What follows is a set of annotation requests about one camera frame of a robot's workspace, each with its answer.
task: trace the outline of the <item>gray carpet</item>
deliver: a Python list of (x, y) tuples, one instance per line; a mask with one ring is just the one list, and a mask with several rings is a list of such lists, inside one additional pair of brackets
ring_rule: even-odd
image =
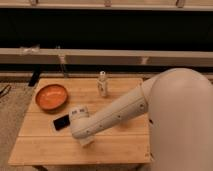
[[(8, 83), (0, 83), (0, 90)], [(27, 83), (9, 83), (9, 94), (0, 98), (0, 171), (36, 171), (33, 167), (7, 164), (34, 88)], [(49, 171), (135, 171), (137, 165), (48, 166)]]

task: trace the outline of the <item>black phone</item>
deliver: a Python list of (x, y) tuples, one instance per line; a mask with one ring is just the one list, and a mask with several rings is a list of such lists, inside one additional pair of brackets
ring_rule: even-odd
[(53, 121), (55, 129), (59, 131), (62, 128), (65, 128), (70, 125), (69, 115), (62, 116)]

